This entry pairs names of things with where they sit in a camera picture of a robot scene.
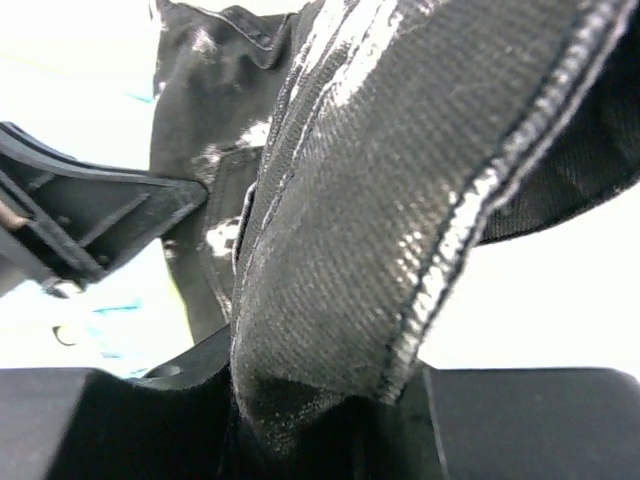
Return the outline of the black white patterned garment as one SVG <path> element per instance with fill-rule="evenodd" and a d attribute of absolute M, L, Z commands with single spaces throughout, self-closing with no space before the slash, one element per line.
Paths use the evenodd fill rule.
<path fill-rule="evenodd" d="M 165 252 L 190 318 L 230 323 L 241 422 L 277 451 L 400 395 L 474 245 L 639 171 L 635 1 L 150 10 L 150 166 L 209 196 Z"/>

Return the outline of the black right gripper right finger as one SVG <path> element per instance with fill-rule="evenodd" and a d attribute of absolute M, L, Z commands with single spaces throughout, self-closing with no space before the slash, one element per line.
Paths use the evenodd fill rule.
<path fill-rule="evenodd" d="M 420 368 L 370 406 L 357 479 L 636 479 L 639 382 L 606 368 Z"/>

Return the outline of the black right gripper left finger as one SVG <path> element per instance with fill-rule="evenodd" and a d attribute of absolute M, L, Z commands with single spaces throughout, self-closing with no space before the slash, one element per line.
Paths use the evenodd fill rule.
<path fill-rule="evenodd" d="M 197 181 L 84 163 L 1 125 L 1 291 L 82 292 L 196 211 Z"/>

